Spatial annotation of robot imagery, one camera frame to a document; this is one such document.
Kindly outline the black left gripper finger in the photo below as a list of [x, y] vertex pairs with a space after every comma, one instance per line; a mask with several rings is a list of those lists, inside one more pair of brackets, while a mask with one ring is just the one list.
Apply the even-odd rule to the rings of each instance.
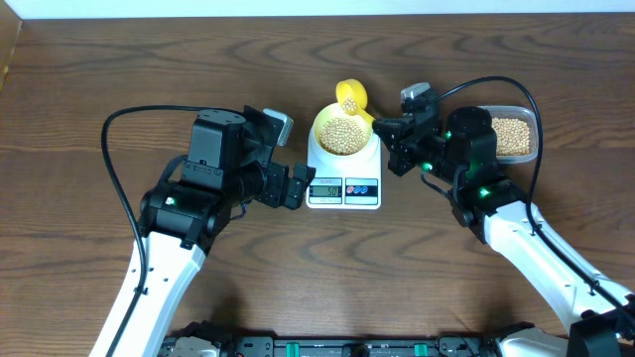
[[291, 178], [285, 193], [283, 205], [291, 210], [300, 208], [306, 193], [305, 184], [298, 178]]
[[296, 163], [294, 165], [293, 178], [302, 186], [308, 186], [315, 178], [317, 169], [304, 164]]

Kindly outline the yellow measuring scoop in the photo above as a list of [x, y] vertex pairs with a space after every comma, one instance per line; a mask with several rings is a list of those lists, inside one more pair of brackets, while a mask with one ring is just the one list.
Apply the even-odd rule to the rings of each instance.
[[341, 110], [349, 116], [361, 117], [369, 126], [374, 118], [366, 111], [368, 96], [365, 87], [357, 79], [340, 81], [335, 88], [335, 95]]

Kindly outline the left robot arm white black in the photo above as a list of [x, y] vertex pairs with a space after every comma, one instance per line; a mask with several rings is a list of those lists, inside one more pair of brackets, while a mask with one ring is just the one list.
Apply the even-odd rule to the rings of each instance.
[[189, 150], [166, 165], [135, 213], [115, 172], [107, 117], [100, 145], [104, 165], [130, 222], [133, 250], [126, 276], [91, 350], [94, 356], [155, 356], [176, 309], [200, 271], [215, 238], [252, 201], [272, 208], [301, 207], [314, 168], [273, 162], [287, 143], [288, 115], [245, 107], [192, 107]]

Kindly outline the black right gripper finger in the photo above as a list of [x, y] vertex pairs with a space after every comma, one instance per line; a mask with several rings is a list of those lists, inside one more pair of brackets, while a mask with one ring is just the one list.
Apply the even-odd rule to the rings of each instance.
[[374, 130], [408, 130], [413, 127], [414, 118], [406, 116], [402, 118], [381, 118], [376, 119], [372, 127]]
[[374, 123], [373, 131], [391, 153], [402, 154], [403, 141], [412, 134], [412, 127], [403, 123]]

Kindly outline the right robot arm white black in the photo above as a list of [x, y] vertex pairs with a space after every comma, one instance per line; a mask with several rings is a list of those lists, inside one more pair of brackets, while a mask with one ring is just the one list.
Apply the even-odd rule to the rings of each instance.
[[495, 356], [621, 356], [634, 338], [634, 295], [595, 269], [545, 220], [528, 193], [496, 157], [490, 112], [461, 107], [442, 123], [432, 109], [402, 119], [377, 119], [373, 131], [389, 150], [389, 169], [413, 167], [450, 184], [444, 197], [458, 223], [501, 254], [555, 312], [568, 335], [531, 323], [512, 325], [483, 341]]

